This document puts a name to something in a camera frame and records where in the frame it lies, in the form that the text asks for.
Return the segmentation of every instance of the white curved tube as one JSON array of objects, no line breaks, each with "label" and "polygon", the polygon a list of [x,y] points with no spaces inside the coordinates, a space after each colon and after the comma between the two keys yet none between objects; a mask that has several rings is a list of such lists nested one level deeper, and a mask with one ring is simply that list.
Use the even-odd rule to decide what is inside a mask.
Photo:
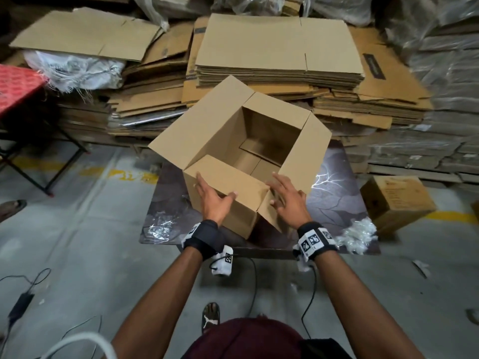
[{"label": "white curved tube", "polygon": [[99,333],[94,332],[83,332],[72,335],[68,338],[60,340],[57,344],[53,345],[40,359],[49,359],[53,354],[58,350],[62,349],[64,346],[74,343],[81,340],[90,340],[97,344],[105,353],[107,359],[117,359],[117,354],[113,349],[113,346],[106,341]]}]

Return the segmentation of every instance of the foot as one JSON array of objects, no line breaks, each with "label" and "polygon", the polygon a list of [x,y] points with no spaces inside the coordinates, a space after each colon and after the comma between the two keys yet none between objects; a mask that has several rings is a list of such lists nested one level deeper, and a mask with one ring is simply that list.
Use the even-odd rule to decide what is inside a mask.
[{"label": "foot", "polygon": [[203,309],[201,318],[201,333],[206,333],[209,329],[219,325],[219,306],[216,302],[210,302]]},{"label": "foot", "polygon": [[0,223],[14,216],[27,206],[26,200],[12,200],[0,204]]}]

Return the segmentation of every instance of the concrete floor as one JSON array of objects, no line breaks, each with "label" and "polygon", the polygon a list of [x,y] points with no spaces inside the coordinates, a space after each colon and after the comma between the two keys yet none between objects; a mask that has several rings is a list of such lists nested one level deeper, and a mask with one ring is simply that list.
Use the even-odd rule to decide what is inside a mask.
[{"label": "concrete floor", "polygon": [[[51,176],[71,149],[58,143],[40,167],[36,158],[18,161],[32,175]],[[0,225],[0,277],[25,274],[33,279],[43,268],[52,269],[15,325],[5,358],[39,357],[69,328],[94,315],[103,316],[101,333],[111,339],[178,255],[176,247],[138,243],[156,182],[147,167],[127,148],[93,145],[91,150],[54,187],[54,198],[9,168],[0,173],[0,201],[28,200],[27,208]],[[439,210],[459,213],[470,213],[470,201],[479,197],[458,188],[432,187],[429,192]],[[466,319],[464,310],[479,307],[478,233],[476,224],[421,219],[399,231],[399,242],[382,244],[381,256],[344,258],[427,358],[472,358],[479,351],[479,327]],[[412,259],[430,264],[429,279]],[[283,321],[306,336],[300,317],[311,296],[312,274],[299,274],[294,262],[256,262],[259,291],[253,313]],[[237,259],[229,278],[213,277],[204,265],[165,357],[179,358],[198,338],[206,303],[219,303],[223,321],[243,316],[253,275],[247,260]],[[0,317],[7,317],[27,288],[18,278],[0,282]],[[334,338],[353,356],[321,283],[306,324],[312,336]],[[98,317],[76,331],[97,329]],[[92,350],[93,345],[81,343],[55,358],[87,359]]]}]

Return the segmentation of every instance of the hand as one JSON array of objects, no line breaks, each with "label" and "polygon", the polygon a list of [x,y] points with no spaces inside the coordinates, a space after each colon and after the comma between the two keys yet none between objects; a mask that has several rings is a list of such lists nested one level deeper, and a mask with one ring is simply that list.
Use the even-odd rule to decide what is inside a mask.
[{"label": "hand", "polygon": [[216,190],[208,185],[199,172],[196,173],[196,180],[198,180],[198,183],[195,187],[201,197],[203,220],[211,219],[220,226],[223,223],[223,219],[230,212],[231,204],[238,196],[238,193],[234,191],[224,198],[220,198]]},{"label": "hand", "polygon": [[275,172],[272,174],[275,181],[268,181],[266,184],[277,192],[284,200],[271,200],[270,204],[276,209],[279,216],[292,228],[298,229],[304,223],[311,222],[313,219],[306,209],[306,194],[303,191],[297,191],[291,180],[284,175]]}]

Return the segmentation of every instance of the forearm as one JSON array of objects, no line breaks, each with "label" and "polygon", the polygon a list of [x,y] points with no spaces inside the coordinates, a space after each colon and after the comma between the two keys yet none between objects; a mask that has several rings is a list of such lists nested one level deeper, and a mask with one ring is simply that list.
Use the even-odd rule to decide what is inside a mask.
[{"label": "forearm", "polygon": [[337,252],[315,264],[358,359],[423,359],[400,326]]},{"label": "forearm", "polygon": [[159,359],[188,299],[203,257],[187,247],[136,304],[114,337],[118,359]]}]

